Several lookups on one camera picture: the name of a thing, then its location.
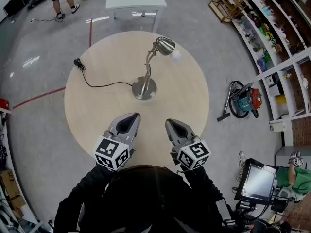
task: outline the monitor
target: monitor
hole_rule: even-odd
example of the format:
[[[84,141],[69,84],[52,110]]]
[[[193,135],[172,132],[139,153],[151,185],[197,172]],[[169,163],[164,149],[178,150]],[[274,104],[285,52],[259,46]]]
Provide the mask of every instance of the monitor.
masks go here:
[[[247,159],[234,199],[255,204],[271,204],[275,177],[276,168]]]

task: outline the round wooden table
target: round wooden table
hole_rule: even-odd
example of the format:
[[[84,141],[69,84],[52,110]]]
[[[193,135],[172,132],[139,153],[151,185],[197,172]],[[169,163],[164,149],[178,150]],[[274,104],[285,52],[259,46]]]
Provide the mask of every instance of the round wooden table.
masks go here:
[[[117,81],[132,84],[145,75],[146,55],[159,36],[131,31],[97,42],[80,58],[86,67],[86,80],[91,85]],[[134,141],[136,152],[126,166],[166,166],[173,162],[173,145],[164,126],[168,118],[183,121],[201,135],[208,116],[207,83],[195,59],[180,45],[176,44],[176,49],[182,54],[178,62],[160,53],[151,60],[151,78],[157,92],[148,101],[136,99],[131,87],[122,83],[92,88],[82,72],[73,67],[65,90],[65,113],[74,138],[88,154],[93,156],[98,136],[103,135],[112,120],[131,112],[140,113],[141,122]]]

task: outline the vacuum cleaner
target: vacuum cleaner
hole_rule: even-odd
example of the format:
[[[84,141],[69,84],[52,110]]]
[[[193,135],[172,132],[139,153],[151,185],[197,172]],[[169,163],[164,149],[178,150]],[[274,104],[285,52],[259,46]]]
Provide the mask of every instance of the vacuum cleaner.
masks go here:
[[[217,118],[220,122],[230,116],[227,113],[228,105],[231,113],[237,118],[245,118],[251,111],[255,118],[259,117],[258,108],[262,104],[261,93],[258,89],[252,88],[253,83],[243,85],[240,81],[232,81],[226,98],[222,116]]]

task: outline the sneaker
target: sneaker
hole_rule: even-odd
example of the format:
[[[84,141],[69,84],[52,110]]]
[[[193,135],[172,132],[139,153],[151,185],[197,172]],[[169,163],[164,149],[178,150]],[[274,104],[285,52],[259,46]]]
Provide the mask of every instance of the sneaker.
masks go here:
[[[246,161],[245,155],[242,151],[240,151],[239,153],[239,167],[240,168],[243,168],[245,166],[245,161]]]
[[[242,174],[243,174],[243,170],[244,170],[244,166],[245,166],[245,161],[246,161],[245,155],[244,155],[244,153],[242,151],[240,151],[240,153],[239,153],[240,173],[237,176],[237,178],[235,179],[235,181],[238,182],[238,183],[241,181],[241,178],[242,178]]]
[[[294,153],[291,153],[290,159],[288,160],[288,164],[293,163],[297,159],[300,159],[300,151],[296,151]]]
[[[242,178],[242,174],[243,174],[243,171],[244,171],[244,168],[242,167],[241,170],[240,170],[240,173],[239,175],[236,177],[235,181],[237,183],[240,183],[241,182],[241,178]]]
[[[59,14],[56,15],[56,17],[57,17],[58,19],[61,19],[61,18],[63,17],[63,15],[64,15],[63,12],[60,12]]]
[[[71,9],[71,13],[75,13],[79,9],[79,7],[80,7],[80,4],[75,5],[74,8]]]

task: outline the table lamp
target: table lamp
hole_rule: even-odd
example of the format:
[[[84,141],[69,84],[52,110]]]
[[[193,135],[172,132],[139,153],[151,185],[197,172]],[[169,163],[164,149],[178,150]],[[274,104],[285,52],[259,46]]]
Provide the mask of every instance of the table lamp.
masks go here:
[[[166,38],[159,37],[152,43],[152,49],[148,52],[146,58],[146,68],[147,72],[144,77],[137,78],[132,85],[132,92],[134,96],[139,100],[149,100],[156,94],[156,83],[151,76],[151,67],[149,65],[150,60],[156,56],[157,52],[162,55],[170,55],[173,60],[180,59],[179,51],[175,50],[175,43]]]

